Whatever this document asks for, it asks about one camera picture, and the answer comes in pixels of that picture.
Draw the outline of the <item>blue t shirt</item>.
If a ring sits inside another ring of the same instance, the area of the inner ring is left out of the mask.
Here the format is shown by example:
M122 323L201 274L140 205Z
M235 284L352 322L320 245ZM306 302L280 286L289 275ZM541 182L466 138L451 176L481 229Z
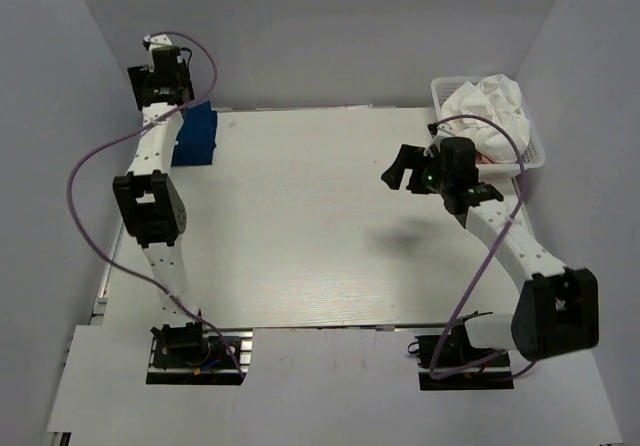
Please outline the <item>blue t shirt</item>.
M177 135L172 167L208 166L213 162L218 125L217 112L206 101L186 110Z

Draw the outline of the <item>pink t shirt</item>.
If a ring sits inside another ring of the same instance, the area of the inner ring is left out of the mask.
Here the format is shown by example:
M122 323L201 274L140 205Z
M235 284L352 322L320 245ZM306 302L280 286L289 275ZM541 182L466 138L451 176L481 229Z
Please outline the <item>pink t shirt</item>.
M488 157L480 152L476 153L476 163L477 164L483 164L483 165L494 165L494 164L500 164L500 161L496 161L491 157Z

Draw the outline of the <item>white t shirt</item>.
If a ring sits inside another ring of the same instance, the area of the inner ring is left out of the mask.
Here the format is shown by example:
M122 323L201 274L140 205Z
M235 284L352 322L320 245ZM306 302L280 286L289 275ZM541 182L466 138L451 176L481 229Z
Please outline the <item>white t shirt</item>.
M465 81L444 101L441 115L444 118L475 115L488 119L509 134L521 155L531 139L531 123L524 112L520 87L504 74L485 77L476 84ZM446 124L456 136L471 139L478 152L500 164L516 162L509 141L485 122L462 118Z

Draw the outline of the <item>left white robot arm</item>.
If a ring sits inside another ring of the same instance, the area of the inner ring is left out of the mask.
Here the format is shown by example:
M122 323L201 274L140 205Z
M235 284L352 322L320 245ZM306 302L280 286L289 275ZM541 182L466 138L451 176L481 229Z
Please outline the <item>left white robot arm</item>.
M172 301L199 312L190 294L182 254L186 207L170 178L178 133L184 119L177 110L194 98L186 61L166 36L147 39L148 63L128 69L143 123L150 129L140 137L127 172L113 181L113 190L129 235L146 256L159 291L164 325L182 327L191 319Z

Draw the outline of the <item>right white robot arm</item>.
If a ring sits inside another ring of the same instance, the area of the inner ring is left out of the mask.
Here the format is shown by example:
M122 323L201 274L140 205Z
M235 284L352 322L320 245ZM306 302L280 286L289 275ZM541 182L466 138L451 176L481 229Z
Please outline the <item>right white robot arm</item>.
M404 144L382 181L413 194L437 194L447 212L488 249L519 289L514 312L456 319L453 356L472 365L487 351L517 351L529 361L594 348L599 342L598 282L549 253L516 218L516 209L481 181L475 146L450 137L428 148Z

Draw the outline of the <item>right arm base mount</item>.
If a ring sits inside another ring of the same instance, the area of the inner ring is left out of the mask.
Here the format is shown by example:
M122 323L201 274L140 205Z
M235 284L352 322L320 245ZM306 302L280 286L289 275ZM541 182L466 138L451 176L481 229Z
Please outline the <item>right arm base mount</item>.
M511 390L511 363L507 353L467 368L464 372L434 380L428 372L431 357L440 335L420 335L407 346L409 356L417 360L420 390L423 392ZM491 349L472 348L466 339L448 337L440 353L436 371L445 373L469 362L479 361L492 353Z

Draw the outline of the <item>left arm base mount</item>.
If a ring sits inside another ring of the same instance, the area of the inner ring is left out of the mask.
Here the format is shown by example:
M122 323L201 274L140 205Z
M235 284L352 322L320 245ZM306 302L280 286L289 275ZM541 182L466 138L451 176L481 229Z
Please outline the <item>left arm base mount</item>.
M196 323L151 329L148 385L239 386L248 373L251 330L222 335Z

